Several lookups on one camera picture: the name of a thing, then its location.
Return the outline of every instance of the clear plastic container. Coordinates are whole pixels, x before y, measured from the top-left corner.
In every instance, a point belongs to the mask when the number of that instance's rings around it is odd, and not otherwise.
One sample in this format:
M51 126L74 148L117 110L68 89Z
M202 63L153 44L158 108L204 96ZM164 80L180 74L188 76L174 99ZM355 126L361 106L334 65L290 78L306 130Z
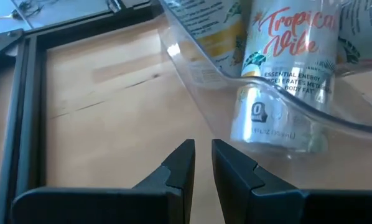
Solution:
M162 46L216 138L227 141L273 174L301 188L372 189L372 92L368 92L370 85L367 84L367 79L372 76L357 77L363 79L362 82L354 77L335 79L330 112L324 113L265 78L230 78L214 66L164 1L160 0L160 3L164 13L156 20L160 24ZM182 47L181 42L192 44ZM194 75L198 68L190 69L185 59L185 55L190 54L203 58L201 72L212 72L215 77L220 77L220 88L196 84ZM235 111L239 100L237 92L247 85L259 88L292 113L299 114L311 127L322 129L320 145L312 148L314 150L308 147L296 150L233 141L232 125L239 114Z

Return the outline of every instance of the can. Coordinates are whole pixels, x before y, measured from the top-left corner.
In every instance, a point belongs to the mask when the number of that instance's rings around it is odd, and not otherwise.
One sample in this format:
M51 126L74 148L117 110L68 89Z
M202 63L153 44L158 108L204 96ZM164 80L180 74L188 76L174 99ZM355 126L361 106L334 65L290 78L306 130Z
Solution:
M243 63L246 32L238 0L166 0L189 34L200 44L215 66L229 77L239 77ZM179 49L190 65L196 85L226 86L222 74L212 72L209 60L196 54L193 40L179 39Z
M351 0L340 18L336 75L372 71L372 0Z
M253 1L242 77L264 77L329 113L340 5L334 0ZM238 91L231 139L322 150L323 129L261 86Z

